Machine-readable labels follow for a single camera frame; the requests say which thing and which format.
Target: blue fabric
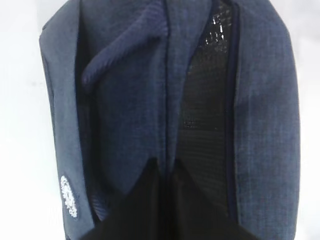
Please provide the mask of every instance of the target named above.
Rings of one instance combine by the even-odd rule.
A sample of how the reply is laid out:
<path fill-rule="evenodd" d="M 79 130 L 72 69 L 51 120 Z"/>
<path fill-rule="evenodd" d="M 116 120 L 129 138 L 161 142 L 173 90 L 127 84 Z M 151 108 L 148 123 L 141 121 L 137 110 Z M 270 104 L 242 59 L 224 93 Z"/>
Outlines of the blue fabric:
<path fill-rule="evenodd" d="M 240 13 L 234 101 L 238 220 L 262 240 L 293 240 L 300 121 L 290 36 L 269 1 L 235 2 Z"/>
<path fill-rule="evenodd" d="M 167 35 L 168 26 L 162 2 L 149 3 L 124 32 L 91 60 L 83 72 L 83 86 L 90 91 L 112 65 L 152 40 L 166 40 Z"/>
<path fill-rule="evenodd" d="M 79 239 L 94 227 L 87 197 L 84 162 L 79 139 L 75 62 L 79 33 L 79 0 L 68 1 L 44 27 L 40 47 L 45 60 L 48 93 L 54 122 L 55 155 L 59 181 L 67 176 L 78 210 L 77 220 L 63 207 L 63 223 L 70 239 Z"/>

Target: navy blue bag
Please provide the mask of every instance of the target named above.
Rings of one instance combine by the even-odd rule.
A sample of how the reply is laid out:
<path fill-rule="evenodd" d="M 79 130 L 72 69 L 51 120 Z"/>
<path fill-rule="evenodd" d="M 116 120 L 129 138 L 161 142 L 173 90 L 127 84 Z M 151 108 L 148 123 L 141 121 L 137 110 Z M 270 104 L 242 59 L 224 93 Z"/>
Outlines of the navy blue bag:
<path fill-rule="evenodd" d="M 269 1 L 69 0 L 40 48 L 66 239 L 294 239 L 297 77 Z"/>

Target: white background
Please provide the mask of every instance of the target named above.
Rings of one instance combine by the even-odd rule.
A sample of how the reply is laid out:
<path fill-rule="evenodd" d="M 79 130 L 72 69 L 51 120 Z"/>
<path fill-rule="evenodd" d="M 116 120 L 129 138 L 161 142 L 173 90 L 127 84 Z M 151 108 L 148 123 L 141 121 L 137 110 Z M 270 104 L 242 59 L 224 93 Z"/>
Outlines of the white background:
<path fill-rule="evenodd" d="M 38 38 L 65 0 L 0 0 L 0 239 L 64 239 Z M 320 0 L 272 0 L 290 30 L 301 114 L 295 240 L 320 240 Z"/>

